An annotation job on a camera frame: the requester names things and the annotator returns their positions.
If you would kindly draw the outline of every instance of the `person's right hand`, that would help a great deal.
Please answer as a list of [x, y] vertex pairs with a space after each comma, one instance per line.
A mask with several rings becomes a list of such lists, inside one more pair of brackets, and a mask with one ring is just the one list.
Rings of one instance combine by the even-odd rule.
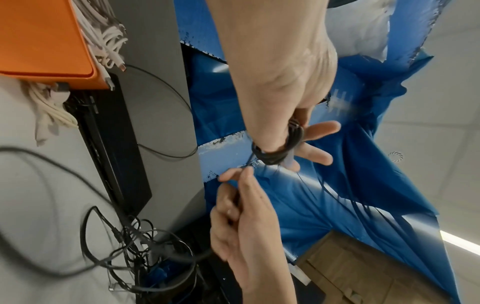
[[[337, 72], [337, 53], [325, 27], [328, 0], [207, 0], [235, 85], [246, 130], [265, 152], [283, 147], [290, 118], [305, 140], [340, 129], [338, 122], [309, 126]], [[332, 156], [306, 143], [297, 156], [330, 165]], [[298, 171], [297, 162], [293, 168]]]
[[[218, 180], [224, 183], [210, 213], [213, 251], [228, 262], [244, 297], [258, 298], [264, 293], [270, 294], [268, 302], [296, 302], [279, 220], [253, 168], [230, 169]], [[238, 181], [239, 206], [234, 204], [237, 189], [226, 183], [229, 180]], [[280, 297], [278, 301], [271, 298], [272, 292]]]

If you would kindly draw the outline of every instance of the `black electronic device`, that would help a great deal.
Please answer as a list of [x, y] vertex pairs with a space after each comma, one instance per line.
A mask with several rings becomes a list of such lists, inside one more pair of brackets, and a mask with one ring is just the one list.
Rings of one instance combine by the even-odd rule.
[[137, 216], [152, 197], [119, 79], [114, 91], [72, 91], [66, 107], [81, 135], [110, 200]]

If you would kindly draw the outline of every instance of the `blue tarp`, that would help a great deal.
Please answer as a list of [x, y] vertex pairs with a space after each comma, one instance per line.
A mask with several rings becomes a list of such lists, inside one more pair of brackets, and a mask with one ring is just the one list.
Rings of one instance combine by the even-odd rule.
[[[203, 1], [194, 3], [201, 6]], [[283, 245], [293, 257], [302, 255], [335, 229], [421, 271], [448, 292], [453, 303], [459, 303], [437, 211], [373, 141], [390, 102], [406, 93], [402, 81], [430, 61], [425, 56], [413, 58], [446, 3], [398, 0], [398, 20], [391, 21], [387, 61], [380, 64], [359, 57], [340, 61], [332, 101], [328, 106], [316, 106], [311, 119], [311, 123], [331, 119], [342, 122], [337, 134], [311, 142], [332, 154], [332, 166], [296, 158], [301, 165], [299, 174], [260, 165], [255, 175], [275, 207]], [[184, 17], [177, 18], [180, 25]], [[213, 23], [206, 22], [205, 27], [211, 28]], [[197, 34], [190, 41], [194, 46], [195, 37]], [[220, 45], [217, 47], [216, 51], [221, 51]], [[223, 56], [214, 49], [203, 51]], [[244, 130], [228, 67], [202, 54], [194, 54], [187, 66], [197, 143], [204, 145]], [[217, 162], [229, 162], [231, 167], [245, 164], [235, 159], [231, 150], [218, 149], [215, 153]], [[201, 166], [208, 172], [208, 162], [201, 162]], [[213, 179], [204, 186], [207, 206], [211, 208], [219, 183]]]

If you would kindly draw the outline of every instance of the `orange box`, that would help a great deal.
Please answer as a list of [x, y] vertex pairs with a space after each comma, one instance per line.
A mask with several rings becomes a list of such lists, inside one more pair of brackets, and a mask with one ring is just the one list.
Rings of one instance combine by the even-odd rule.
[[70, 0], [2, 1], [0, 74], [72, 89], [108, 89]]

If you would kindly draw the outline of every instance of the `cardboard box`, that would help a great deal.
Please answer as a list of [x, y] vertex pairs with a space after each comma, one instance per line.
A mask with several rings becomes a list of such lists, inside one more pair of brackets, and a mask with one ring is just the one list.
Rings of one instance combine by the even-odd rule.
[[422, 273], [331, 231], [296, 264], [326, 293], [324, 304], [449, 304]]

